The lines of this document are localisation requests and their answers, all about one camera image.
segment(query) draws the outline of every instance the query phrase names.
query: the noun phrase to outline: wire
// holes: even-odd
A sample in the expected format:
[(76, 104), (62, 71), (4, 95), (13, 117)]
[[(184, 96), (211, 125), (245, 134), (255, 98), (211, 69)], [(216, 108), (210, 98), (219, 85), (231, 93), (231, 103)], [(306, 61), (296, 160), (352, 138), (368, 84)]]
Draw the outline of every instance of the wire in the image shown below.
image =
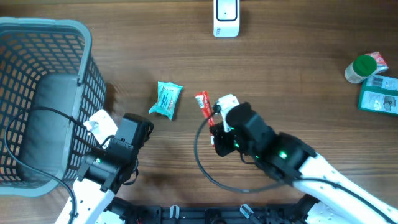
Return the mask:
[(244, 164), (249, 164), (249, 165), (254, 165), (254, 164), (255, 164), (254, 162), (246, 162), (246, 161), (244, 160), (244, 158), (243, 158), (243, 153), (240, 152), (240, 154), (241, 154), (241, 160), (242, 160), (242, 162), (243, 162)]
[(136, 173), (136, 177), (134, 178), (134, 180), (132, 180), (132, 181), (130, 181), (130, 182), (125, 182), (125, 183), (123, 183), (123, 185), (125, 185), (125, 186), (130, 186), (130, 185), (132, 185), (133, 183), (136, 182), (137, 177), (138, 177), (138, 175), (139, 175), (139, 172), (138, 172), (138, 159), (136, 159), (136, 165), (134, 166), (134, 170), (132, 170), (132, 172), (135, 172), (135, 173)]
[(30, 166), (30, 165), (28, 165), (28, 164), (26, 164), (26, 163), (20, 161), (20, 160), (12, 153), (12, 151), (10, 150), (10, 147), (9, 147), (9, 140), (7, 139), (7, 133), (9, 132), (9, 129), (10, 129), (11, 124), (12, 124), (20, 115), (22, 115), (22, 114), (24, 114), (24, 113), (30, 113), (30, 112), (35, 111), (35, 110), (47, 110), (47, 111), (51, 111), (51, 112), (54, 112), (54, 113), (57, 113), (57, 114), (63, 116), (63, 117), (66, 118), (66, 119), (69, 119), (69, 121), (75, 123), (75, 124), (78, 125), (78, 126), (81, 126), (82, 128), (85, 128), (85, 126), (84, 126), (81, 122), (76, 121), (72, 116), (68, 116), (68, 115), (62, 113), (61, 111), (55, 110), (55, 109), (53, 109), (53, 108), (48, 108), (48, 107), (45, 107), (45, 106), (38, 106), (38, 107), (34, 107), (34, 108), (29, 108), (29, 109), (26, 109), (26, 110), (22, 110), (22, 111), (20, 111), (18, 114), (16, 114), (16, 115), (8, 122), (8, 124), (7, 124), (7, 126), (6, 126), (6, 129), (5, 129), (5, 132), (4, 132), (4, 146), (6, 147), (7, 152), (10, 154), (10, 156), (11, 156), (16, 162), (18, 162), (20, 165), (22, 165), (22, 166), (24, 166), (24, 167), (26, 167), (26, 168), (28, 168), (28, 169), (30, 169), (30, 170), (32, 170), (32, 171), (38, 173), (38, 174), (42, 174), (42, 175), (45, 176), (45, 177), (48, 177), (48, 178), (50, 178), (50, 179), (52, 179), (52, 180), (57, 181), (60, 185), (62, 185), (63, 187), (65, 187), (65, 189), (68, 191), (68, 193), (69, 193), (69, 195), (70, 195), (70, 198), (71, 198), (71, 200), (72, 200), (72, 210), (71, 210), (71, 212), (70, 212), (70, 218), (69, 218), (68, 224), (72, 224), (72, 223), (73, 223), (73, 219), (75, 218), (75, 214), (76, 214), (76, 196), (75, 196), (75, 194), (73, 193), (73, 191), (71, 190), (71, 188), (68, 186), (68, 184), (65, 183), (63, 180), (59, 179), (58, 177), (54, 176), (54, 175), (51, 175), (51, 174), (49, 174), (49, 173), (46, 173), (46, 172), (41, 171), (41, 170), (39, 170), (39, 169), (36, 169), (35, 167), (32, 167), (32, 166)]
[(219, 183), (218, 181), (216, 181), (215, 179), (213, 179), (206, 171), (205, 168), (203, 168), (203, 166), (200, 164), (199, 161), (199, 156), (198, 156), (198, 139), (199, 139), (199, 135), (203, 129), (203, 127), (206, 125), (207, 121), (212, 118), (214, 116), (215, 113), (212, 113), (206, 120), (204, 120), (204, 122), (202, 122), (202, 124), (199, 127), (199, 130), (195, 136), (195, 140), (193, 142), (193, 153), (195, 155), (195, 160), (198, 164), (199, 169), (201, 170), (201, 172), (210, 180), (210, 182), (214, 183), (215, 185), (217, 185), (219, 188), (224, 189), (224, 190), (229, 190), (232, 192), (237, 192), (237, 193), (242, 193), (242, 194), (250, 194), (250, 193), (258, 193), (258, 192), (262, 192), (265, 190), (271, 190), (271, 189), (276, 189), (282, 185), (285, 185), (284, 182), (278, 182), (275, 184), (270, 184), (264, 187), (260, 187), (258, 189), (239, 189), (237, 187), (230, 187), (224, 184)]
[(110, 135), (110, 136), (106, 137), (105, 140), (102, 142), (102, 144), (100, 144), (98, 147), (99, 147), (100, 149), (102, 149), (102, 147), (106, 144), (106, 142), (107, 142), (109, 139), (111, 139), (111, 138), (114, 138), (114, 135)]
[(149, 125), (150, 130), (148, 131), (147, 137), (145, 138), (144, 142), (147, 142), (149, 140), (149, 138), (150, 138), (149, 136), (152, 133), (152, 131), (154, 130), (154, 124), (152, 122), (149, 122), (148, 125)]
[[(203, 172), (203, 174), (210, 180), (210, 182), (214, 183), (215, 185), (217, 185), (218, 187), (225, 189), (225, 190), (229, 190), (232, 192), (239, 192), (239, 193), (256, 193), (256, 192), (262, 192), (262, 191), (266, 191), (266, 190), (271, 190), (271, 189), (276, 189), (282, 185), (284, 185), (285, 183), (283, 182), (277, 182), (275, 184), (270, 184), (258, 189), (239, 189), (236, 187), (230, 187), (224, 184), (221, 184), (219, 182), (217, 182), (215, 179), (213, 179), (203, 168), (203, 166), (200, 164), (199, 161), (199, 157), (198, 157), (198, 139), (199, 139), (199, 135), (203, 129), (203, 127), (206, 125), (207, 121), (213, 117), (215, 114), (215, 112), (213, 112), (206, 120), (204, 120), (204, 122), (202, 122), (202, 124), (200, 125), (197, 134), (195, 136), (195, 140), (193, 142), (193, 153), (195, 155), (195, 160), (198, 164), (199, 169)], [(347, 194), (350, 194), (351, 196), (353, 196), (354, 198), (358, 199), (360, 202), (364, 203), (366, 206), (368, 206), (370, 209), (372, 209), (373, 211), (375, 211), (378, 215), (380, 215), (381, 217), (383, 217), (387, 222), (391, 223), (391, 224), (396, 224), (396, 222), (394, 222), (391, 218), (389, 218), (385, 213), (383, 213), (382, 211), (380, 211), (378, 208), (376, 208), (374, 205), (372, 205), (370, 202), (368, 202), (367, 200), (363, 199), (361, 196), (359, 196), (358, 194), (354, 193), (353, 191), (351, 191), (350, 189), (347, 189), (346, 187), (334, 183), (332, 181), (329, 180), (325, 180), (325, 179), (319, 179), (319, 178), (298, 178), (298, 179), (294, 179), (292, 180), (292, 182), (299, 182), (299, 181), (314, 181), (314, 182), (323, 182), (325, 184), (329, 184), (334, 188), (340, 189), (344, 192), (346, 192)]]

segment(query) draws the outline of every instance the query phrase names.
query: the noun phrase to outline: plastic bottle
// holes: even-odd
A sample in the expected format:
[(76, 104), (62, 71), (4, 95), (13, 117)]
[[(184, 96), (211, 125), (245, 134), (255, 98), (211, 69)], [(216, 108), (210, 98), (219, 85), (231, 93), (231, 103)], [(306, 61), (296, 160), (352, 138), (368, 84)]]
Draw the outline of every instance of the plastic bottle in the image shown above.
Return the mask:
[(374, 58), (368, 55), (361, 55), (351, 65), (348, 65), (344, 76), (350, 83), (360, 83), (377, 70), (377, 63)]

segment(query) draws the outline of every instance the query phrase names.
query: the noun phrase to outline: green box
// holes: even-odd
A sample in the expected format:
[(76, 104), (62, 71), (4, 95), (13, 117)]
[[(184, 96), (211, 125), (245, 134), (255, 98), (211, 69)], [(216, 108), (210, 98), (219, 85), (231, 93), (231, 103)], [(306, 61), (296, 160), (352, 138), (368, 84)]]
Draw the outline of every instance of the green box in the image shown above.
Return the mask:
[(358, 108), (398, 116), (398, 79), (371, 75), (363, 81)]

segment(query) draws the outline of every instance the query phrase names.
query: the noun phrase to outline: green bottle cap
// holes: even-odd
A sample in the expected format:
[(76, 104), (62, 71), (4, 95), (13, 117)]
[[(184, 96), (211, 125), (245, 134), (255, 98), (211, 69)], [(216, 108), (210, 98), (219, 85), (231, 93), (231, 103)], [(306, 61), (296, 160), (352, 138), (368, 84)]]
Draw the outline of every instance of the green bottle cap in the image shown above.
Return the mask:
[(355, 59), (353, 69), (362, 77), (370, 76), (377, 69), (377, 63), (374, 58), (368, 55), (361, 55)]

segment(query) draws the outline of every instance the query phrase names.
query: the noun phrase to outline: snack bag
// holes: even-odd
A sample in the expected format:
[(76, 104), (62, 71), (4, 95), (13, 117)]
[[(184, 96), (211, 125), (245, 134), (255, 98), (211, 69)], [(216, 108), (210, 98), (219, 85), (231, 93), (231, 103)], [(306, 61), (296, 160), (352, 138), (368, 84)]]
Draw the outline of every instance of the snack bag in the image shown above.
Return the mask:
[(175, 105), (182, 86), (174, 83), (157, 82), (157, 103), (149, 109), (149, 113), (159, 113), (173, 119)]
[[(199, 104), (199, 107), (201, 109), (201, 112), (203, 113), (205, 118), (210, 117), (210, 115), (212, 114), (211, 112), (211, 106), (210, 106), (210, 97), (209, 94), (207, 93), (207, 91), (201, 91), (197, 94), (195, 94), (195, 98), (197, 99), (197, 102)], [(214, 126), (214, 119), (210, 118), (208, 120), (208, 124), (209, 124), (209, 128)], [(214, 147), (214, 136), (213, 134), (210, 132), (210, 141), (211, 141), (211, 145)]]
[(388, 70), (387, 63), (384, 61), (384, 58), (381, 56), (380, 52), (368, 53), (366, 55), (374, 58), (377, 63), (377, 70), (374, 72), (374, 74), (382, 73)]

